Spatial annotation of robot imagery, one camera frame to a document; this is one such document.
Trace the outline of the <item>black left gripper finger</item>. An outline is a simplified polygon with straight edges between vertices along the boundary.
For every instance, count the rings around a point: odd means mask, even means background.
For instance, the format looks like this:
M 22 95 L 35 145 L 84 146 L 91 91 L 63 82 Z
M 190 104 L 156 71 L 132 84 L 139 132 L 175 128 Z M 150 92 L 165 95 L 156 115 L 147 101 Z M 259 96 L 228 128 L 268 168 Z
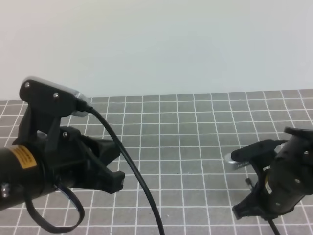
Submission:
M 82 178 L 73 185 L 73 188 L 103 191 L 114 194 L 123 189 L 125 173 L 122 171 L 111 172 L 89 170 L 83 173 Z

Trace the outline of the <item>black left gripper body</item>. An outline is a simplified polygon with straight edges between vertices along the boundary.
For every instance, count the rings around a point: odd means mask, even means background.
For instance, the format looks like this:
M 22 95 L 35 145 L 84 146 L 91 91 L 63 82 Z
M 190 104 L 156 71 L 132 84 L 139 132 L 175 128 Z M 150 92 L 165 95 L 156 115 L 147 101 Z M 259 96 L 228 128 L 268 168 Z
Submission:
M 61 117 L 27 107 L 14 141 L 26 147 L 37 166 L 24 183 L 37 193 L 50 193 L 61 184 L 73 188 L 83 173 L 105 171 L 120 155 L 114 141 L 82 135 L 78 129 L 60 126 Z

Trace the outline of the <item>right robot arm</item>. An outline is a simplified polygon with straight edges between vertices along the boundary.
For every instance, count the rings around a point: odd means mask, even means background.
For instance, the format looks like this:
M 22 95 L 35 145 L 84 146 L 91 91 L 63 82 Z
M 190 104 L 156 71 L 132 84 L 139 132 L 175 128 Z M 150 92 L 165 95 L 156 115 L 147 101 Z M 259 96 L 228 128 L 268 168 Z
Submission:
M 286 127 L 289 140 L 263 140 L 232 151 L 227 160 L 236 168 L 251 165 L 258 176 L 250 194 L 233 207 L 237 219 L 259 216 L 264 220 L 293 211 L 313 193 L 313 132 Z

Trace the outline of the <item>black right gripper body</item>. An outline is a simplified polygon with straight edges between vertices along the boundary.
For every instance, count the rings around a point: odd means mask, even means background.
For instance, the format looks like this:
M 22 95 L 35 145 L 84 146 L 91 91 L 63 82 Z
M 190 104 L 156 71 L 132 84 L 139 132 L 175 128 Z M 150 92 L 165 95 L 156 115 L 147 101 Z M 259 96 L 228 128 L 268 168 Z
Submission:
M 285 128 L 290 139 L 270 164 L 264 184 L 255 192 L 263 215 L 284 215 L 313 194 L 313 131 Z

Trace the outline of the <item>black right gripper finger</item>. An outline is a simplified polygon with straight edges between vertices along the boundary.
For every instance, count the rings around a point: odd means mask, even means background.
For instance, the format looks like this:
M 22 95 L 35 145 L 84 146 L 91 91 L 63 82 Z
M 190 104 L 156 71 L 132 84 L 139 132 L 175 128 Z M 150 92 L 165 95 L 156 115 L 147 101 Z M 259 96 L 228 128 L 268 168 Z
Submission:
M 264 214 L 259 198 L 254 192 L 251 192 L 240 203 L 233 206 L 232 211 L 234 212 L 236 219 L 250 216 L 261 216 Z

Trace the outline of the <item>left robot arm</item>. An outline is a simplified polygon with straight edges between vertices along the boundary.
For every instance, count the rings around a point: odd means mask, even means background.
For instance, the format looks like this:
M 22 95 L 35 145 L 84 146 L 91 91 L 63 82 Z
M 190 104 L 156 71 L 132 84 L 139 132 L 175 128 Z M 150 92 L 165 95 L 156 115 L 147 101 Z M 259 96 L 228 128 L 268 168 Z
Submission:
M 55 192 L 58 187 L 122 190 L 125 174 L 108 166 L 120 155 L 112 140 L 82 135 L 61 126 L 61 115 L 27 108 L 12 146 L 0 150 L 0 183 L 7 194 L 1 209 Z

